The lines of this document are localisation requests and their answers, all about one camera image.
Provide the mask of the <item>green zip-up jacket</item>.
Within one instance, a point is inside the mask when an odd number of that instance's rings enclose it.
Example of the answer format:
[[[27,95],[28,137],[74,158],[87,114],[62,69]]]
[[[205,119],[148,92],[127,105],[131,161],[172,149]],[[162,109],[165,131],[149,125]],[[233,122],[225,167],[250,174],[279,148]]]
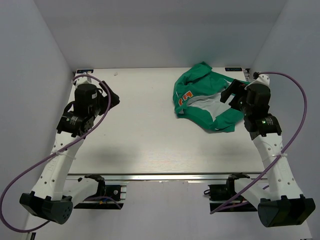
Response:
[[[205,62],[183,73],[173,87],[174,112],[207,132],[232,133],[244,115],[221,102],[221,93],[234,78],[213,71]]]

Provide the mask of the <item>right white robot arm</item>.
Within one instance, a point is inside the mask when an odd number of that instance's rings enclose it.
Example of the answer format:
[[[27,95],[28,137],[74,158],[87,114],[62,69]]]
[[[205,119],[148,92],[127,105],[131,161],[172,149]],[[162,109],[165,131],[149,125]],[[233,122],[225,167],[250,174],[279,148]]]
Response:
[[[245,83],[234,80],[221,93],[221,102],[228,102],[232,109],[244,115],[244,126],[249,132],[261,157],[268,189],[257,185],[244,174],[230,175],[225,187],[232,200],[244,197],[258,212],[261,223],[267,227],[301,225],[316,209],[312,198],[306,198],[291,171],[282,129],[275,116],[269,113],[270,88],[262,83]]]

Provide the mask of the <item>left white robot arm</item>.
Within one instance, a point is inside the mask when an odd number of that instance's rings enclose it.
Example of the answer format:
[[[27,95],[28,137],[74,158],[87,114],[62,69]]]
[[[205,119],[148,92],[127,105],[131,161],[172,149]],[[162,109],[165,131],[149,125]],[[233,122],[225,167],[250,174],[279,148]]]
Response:
[[[68,172],[88,133],[97,127],[98,116],[104,117],[109,109],[120,102],[105,81],[95,85],[78,81],[74,101],[64,109],[57,125],[53,157],[46,163],[31,192],[23,193],[20,204],[33,216],[64,224],[75,206],[86,199],[99,200],[106,195],[105,179],[88,174],[64,189]]]

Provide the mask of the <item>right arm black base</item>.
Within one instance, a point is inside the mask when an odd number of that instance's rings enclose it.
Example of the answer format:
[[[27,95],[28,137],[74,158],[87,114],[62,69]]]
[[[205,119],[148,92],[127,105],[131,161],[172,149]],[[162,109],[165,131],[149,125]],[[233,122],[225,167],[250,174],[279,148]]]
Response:
[[[226,182],[223,184],[208,185],[208,189],[203,192],[203,195],[209,199],[210,211],[218,208],[236,194],[234,187],[235,180],[249,178],[250,176],[244,173],[233,173],[228,176]],[[257,209],[243,196],[239,196],[219,211],[219,213],[223,212],[257,212]]]

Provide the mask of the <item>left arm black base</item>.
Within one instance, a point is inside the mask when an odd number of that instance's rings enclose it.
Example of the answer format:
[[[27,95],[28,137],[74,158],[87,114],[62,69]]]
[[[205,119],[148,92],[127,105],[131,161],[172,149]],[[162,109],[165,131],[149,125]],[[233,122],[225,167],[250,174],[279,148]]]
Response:
[[[79,178],[78,182],[82,180],[94,180],[97,182],[97,190],[93,195],[88,196],[81,203],[77,204],[75,209],[87,210],[121,210],[123,207],[122,201],[125,200],[126,190],[125,185],[106,184],[105,179],[101,175],[89,174],[84,178]]]

